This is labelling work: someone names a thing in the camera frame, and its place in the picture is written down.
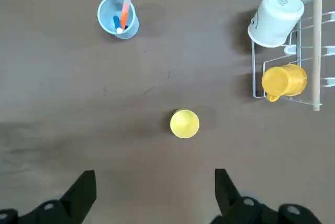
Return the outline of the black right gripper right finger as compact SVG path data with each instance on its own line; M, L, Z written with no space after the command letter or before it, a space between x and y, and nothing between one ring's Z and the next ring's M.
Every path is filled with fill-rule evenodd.
M250 196L241 196L225 169L215 169L215 197L221 214L212 223L321 224L304 206L283 204L273 210Z

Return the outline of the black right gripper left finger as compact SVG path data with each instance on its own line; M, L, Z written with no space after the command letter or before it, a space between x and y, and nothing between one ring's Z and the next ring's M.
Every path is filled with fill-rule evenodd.
M96 200L95 171L84 171L60 199L46 201L19 216L15 209L1 210L1 223L82 223Z

